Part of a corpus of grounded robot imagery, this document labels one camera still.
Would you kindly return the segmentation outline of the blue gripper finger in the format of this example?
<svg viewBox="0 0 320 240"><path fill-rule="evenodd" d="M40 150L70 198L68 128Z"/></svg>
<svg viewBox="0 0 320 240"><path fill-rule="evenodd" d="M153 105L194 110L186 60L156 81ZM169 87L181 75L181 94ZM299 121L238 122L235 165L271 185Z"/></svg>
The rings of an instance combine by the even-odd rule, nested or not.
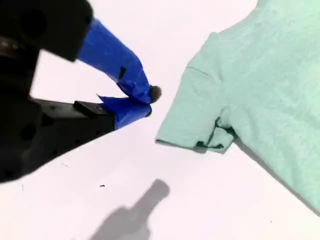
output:
<svg viewBox="0 0 320 240"><path fill-rule="evenodd" d="M65 103L35 99L40 122L29 149L29 171L88 142L115 131L116 116L101 103Z"/></svg>
<svg viewBox="0 0 320 240"><path fill-rule="evenodd" d="M160 98L161 88L149 83L139 58L94 17L87 0L16 0L14 9L27 43L105 73L136 101Z"/></svg>

